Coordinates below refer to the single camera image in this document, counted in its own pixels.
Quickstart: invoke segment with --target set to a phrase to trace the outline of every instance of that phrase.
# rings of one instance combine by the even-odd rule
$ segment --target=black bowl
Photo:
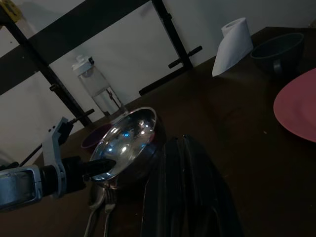
[[[296,72],[303,51],[304,35],[291,33],[266,41],[251,52],[251,57],[263,71],[285,76]]]

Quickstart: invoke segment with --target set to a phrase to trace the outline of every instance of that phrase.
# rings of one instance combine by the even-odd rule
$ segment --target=white wall
[[[32,36],[83,0],[14,0],[25,21],[18,22],[27,37]],[[214,56],[222,39],[221,27],[247,17],[251,33],[265,26],[306,27],[316,18],[315,0],[164,0],[187,51],[202,45],[192,57],[198,65]],[[0,31],[0,57],[18,45],[5,29]],[[139,97],[138,91],[171,73],[167,65],[177,55],[151,3],[140,7],[51,64],[84,110],[94,108],[90,117],[102,113],[74,76],[71,65],[79,54],[91,55],[125,103]],[[0,96],[1,151],[23,160],[45,137],[47,129],[61,116],[73,116],[49,91],[49,84],[36,74]],[[26,115],[24,109],[32,111]],[[74,131],[81,128],[78,123]]]

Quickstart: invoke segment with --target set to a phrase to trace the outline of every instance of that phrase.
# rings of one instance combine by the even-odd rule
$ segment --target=dark wooden table
[[[316,67],[316,30],[265,28],[253,36],[258,45],[290,32],[306,36],[301,73]],[[231,188],[247,237],[316,236],[316,144],[281,127],[273,101],[287,83],[256,68],[249,56],[212,78],[214,58],[130,103],[151,106],[161,116],[167,136],[190,134],[207,149]],[[63,157],[88,160],[80,143],[101,119],[72,135]],[[89,187],[62,199],[0,214],[1,236],[80,237],[89,216]],[[142,189],[119,193],[110,236],[138,237]],[[100,213],[93,236],[103,236]]]

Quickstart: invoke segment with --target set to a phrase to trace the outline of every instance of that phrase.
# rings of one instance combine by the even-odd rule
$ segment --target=spoon
[[[102,188],[99,185],[93,184],[91,187],[91,192],[90,192],[90,201],[89,201],[89,208],[91,210],[89,219],[88,219],[88,224],[84,232],[84,237],[89,236],[90,232],[90,225],[91,225],[91,220],[92,217],[97,209],[102,205],[104,202],[105,198],[105,188]]]

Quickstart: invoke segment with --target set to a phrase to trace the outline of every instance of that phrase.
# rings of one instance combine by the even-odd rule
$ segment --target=utensil handle
[[[105,218],[105,227],[104,227],[104,234],[103,237],[108,237],[108,229],[109,229],[109,219],[110,219],[110,214],[112,210],[109,211],[108,213],[105,213],[107,216]]]
[[[273,69],[277,75],[281,76],[283,74],[281,61],[279,59],[273,62]]]
[[[89,236],[91,220],[92,220],[92,217],[93,217],[94,213],[95,213],[95,210],[93,210],[90,213],[90,216],[89,216],[89,219],[88,219],[88,224],[87,224],[87,227],[85,228],[85,232],[84,232],[84,237],[88,237]]]

